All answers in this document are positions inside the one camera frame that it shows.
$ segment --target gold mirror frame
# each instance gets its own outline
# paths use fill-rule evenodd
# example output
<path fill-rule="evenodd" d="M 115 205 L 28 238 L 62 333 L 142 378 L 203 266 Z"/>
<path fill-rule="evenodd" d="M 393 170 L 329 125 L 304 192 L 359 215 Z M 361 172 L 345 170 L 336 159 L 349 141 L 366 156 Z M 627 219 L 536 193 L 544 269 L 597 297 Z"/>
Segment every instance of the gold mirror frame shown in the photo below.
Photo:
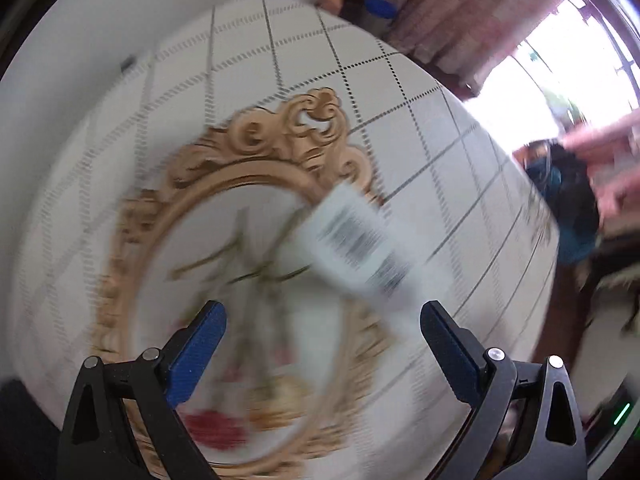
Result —
<path fill-rule="evenodd" d="M 328 127 L 321 131 L 302 123 L 302 112 Z M 334 90 L 322 88 L 292 97 L 275 112 L 264 108 L 239 112 L 227 128 L 208 128 L 183 147 L 169 163 L 160 189 L 144 189 L 124 202 L 98 293 L 92 334 L 95 355 L 106 363 L 135 358 L 129 349 L 129 321 L 148 265 L 180 219 L 212 195 L 265 184 L 292 190 L 313 206 L 335 184 L 349 180 L 374 200 L 372 165 L 362 150 L 347 144 L 348 131 Z M 306 459 L 344 445 L 389 338 L 362 304 L 346 300 L 343 313 L 344 334 L 334 375 L 301 428 L 267 456 L 238 465 L 212 464 L 219 476 L 299 479 Z M 166 477 L 134 402 L 127 404 L 127 414 L 149 470 Z"/>

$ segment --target red flower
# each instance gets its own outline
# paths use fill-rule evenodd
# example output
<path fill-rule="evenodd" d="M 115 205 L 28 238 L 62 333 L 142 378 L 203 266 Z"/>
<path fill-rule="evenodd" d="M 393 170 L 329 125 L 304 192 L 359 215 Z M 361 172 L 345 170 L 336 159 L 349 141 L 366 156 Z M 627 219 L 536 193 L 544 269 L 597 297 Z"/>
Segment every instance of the red flower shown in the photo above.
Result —
<path fill-rule="evenodd" d="M 240 418 L 207 410 L 183 415 L 182 421 L 192 439 L 203 446 L 224 451 L 246 443 L 246 431 Z"/>

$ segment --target blue object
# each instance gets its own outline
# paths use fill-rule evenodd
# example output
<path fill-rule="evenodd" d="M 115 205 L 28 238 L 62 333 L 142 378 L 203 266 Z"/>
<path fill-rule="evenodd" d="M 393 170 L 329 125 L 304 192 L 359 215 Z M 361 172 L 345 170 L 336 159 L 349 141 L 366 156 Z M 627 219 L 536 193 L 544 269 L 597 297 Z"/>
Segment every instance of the blue object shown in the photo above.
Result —
<path fill-rule="evenodd" d="M 545 168 L 544 159 L 540 159 L 527 168 L 527 174 L 547 204 L 561 200 L 562 173 L 558 168 Z M 563 218 L 556 218 L 559 231 L 558 263 L 576 264 L 589 256 L 596 247 L 596 233 L 578 232 L 573 224 L 566 224 L 562 220 Z"/>
<path fill-rule="evenodd" d="M 191 397 L 225 330 L 225 307 L 216 302 L 169 367 L 165 397 L 173 409 Z"/>
<path fill-rule="evenodd" d="M 458 336 L 443 321 L 430 301 L 420 311 L 420 330 L 440 365 L 456 399 L 476 408 L 482 401 L 480 373 Z"/>
<path fill-rule="evenodd" d="M 386 0 L 365 0 L 364 6 L 369 14 L 385 20 L 392 20 L 398 13 L 396 6 Z"/>

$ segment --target pink curtain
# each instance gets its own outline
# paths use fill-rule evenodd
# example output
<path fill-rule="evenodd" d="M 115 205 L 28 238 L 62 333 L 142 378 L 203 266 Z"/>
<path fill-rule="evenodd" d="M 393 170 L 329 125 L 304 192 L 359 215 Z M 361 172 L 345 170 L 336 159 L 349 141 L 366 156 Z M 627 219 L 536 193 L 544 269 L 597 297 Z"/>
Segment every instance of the pink curtain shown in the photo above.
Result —
<path fill-rule="evenodd" d="M 561 0 L 399 0 L 386 40 L 479 92 L 495 66 Z"/>

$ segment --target metal screw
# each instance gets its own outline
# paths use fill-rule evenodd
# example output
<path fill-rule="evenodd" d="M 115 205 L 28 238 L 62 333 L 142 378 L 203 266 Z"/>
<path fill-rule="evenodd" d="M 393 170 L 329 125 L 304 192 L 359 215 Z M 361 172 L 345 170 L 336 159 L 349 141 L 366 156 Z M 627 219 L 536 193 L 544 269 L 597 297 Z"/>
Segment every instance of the metal screw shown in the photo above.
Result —
<path fill-rule="evenodd" d="M 564 366 L 562 358 L 558 355 L 552 355 L 549 358 L 549 364 L 552 365 L 553 368 L 562 368 Z"/>
<path fill-rule="evenodd" d="M 95 368 L 98 365 L 98 358 L 95 355 L 92 355 L 84 360 L 85 368 Z"/>
<path fill-rule="evenodd" d="M 494 361 L 502 361 L 504 359 L 504 352 L 499 348 L 489 348 L 487 355 Z"/>
<path fill-rule="evenodd" d="M 160 351 L 157 348 L 147 348 L 144 352 L 142 352 L 142 358 L 145 361 L 155 361 L 158 359 L 160 355 Z"/>

